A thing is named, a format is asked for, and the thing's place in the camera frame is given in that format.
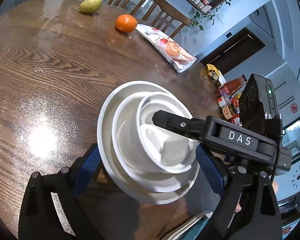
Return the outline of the person's hand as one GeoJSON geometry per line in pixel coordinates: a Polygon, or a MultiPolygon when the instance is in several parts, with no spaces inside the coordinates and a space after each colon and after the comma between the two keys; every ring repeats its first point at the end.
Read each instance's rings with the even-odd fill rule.
{"type": "MultiPolygon", "coordinates": [[[[274,193],[277,194],[278,189],[279,189],[278,183],[275,182],[275,181],[272,182],[272,187],[273,187],[274,193]]],[[[241,208],[240,204],[237,203],[234,213],[238,213],[239,211],[241,211],[241,209],[242,209],[242,208],[241,208]]]]}

